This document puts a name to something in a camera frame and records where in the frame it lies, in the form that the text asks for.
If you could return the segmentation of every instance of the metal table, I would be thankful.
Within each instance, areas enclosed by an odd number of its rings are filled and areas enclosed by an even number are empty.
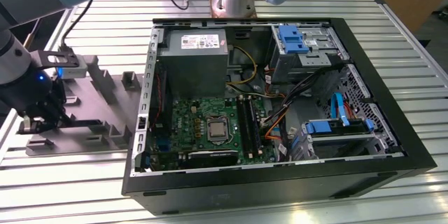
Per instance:
[[[68,10],[47,49],[83,7]],[[448,221],[448,78],[387,5],[372,0],[256,1],[259,17],[343,17],[366,49],[439,167],[356,199],[155,218],[120,195],[126,151],[27,157],[12,112],[0,130],[0,221],[96,223],[446,223]],[[111,74],[144,72],[151,20],[208,17],[208,0],[180,11],[170,0],[96,0],[67,39],[98,54]]]

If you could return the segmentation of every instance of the ram slot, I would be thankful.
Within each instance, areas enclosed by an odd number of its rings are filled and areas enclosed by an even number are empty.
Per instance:
[[[260,138],[260,129],[258,123],[258,117],[255,114],[255,108],[252,105],[252,99],[246,100],[247,110],[250,111],[251,120],[250,120],[250,130],[252,136],[252,147],[256,151],[255,156],[259,156],[259,150],[262,149],[262,138]]]
[[[239,113],[243,153],[248,158],[259,156],[262,139],[251,98],[240,96],[236,100]]]

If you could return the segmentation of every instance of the green motherboard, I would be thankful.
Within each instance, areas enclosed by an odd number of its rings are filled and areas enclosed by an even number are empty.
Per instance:
[[[254,111],[260,119],[266,117],[263,100],[252,100]],[[176,100],[174,102],[172,114],[172,134],[171,138],[163,140],[168,145],[166,152],[159,153],[162,170],[180,169],[178,164],[178,154],[191,151],[218,151],[232,150],[239,152],[238,164],[262,164],[275,161],[272,144],[262,147],[258,156],[244,155],[239,113],[236,98],[204,98],[192,100]],[[228,139],[220,142],[210,140],[211,120],[227,121],[226,124]]]

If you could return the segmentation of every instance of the floor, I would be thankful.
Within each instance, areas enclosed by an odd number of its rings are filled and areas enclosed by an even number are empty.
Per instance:
[[[438,14],[432,14],[415,33],[419,40],[431,40],[427,50],[443,70],[448,72],[448,19],[440,20]]]

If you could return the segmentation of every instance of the motherboard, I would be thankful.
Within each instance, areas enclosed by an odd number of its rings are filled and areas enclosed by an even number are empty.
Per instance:
[[[171,136],[156,136],[159,170],[275,161],[272,143],[260,136],[260,98],[182,99],[172,110]]]

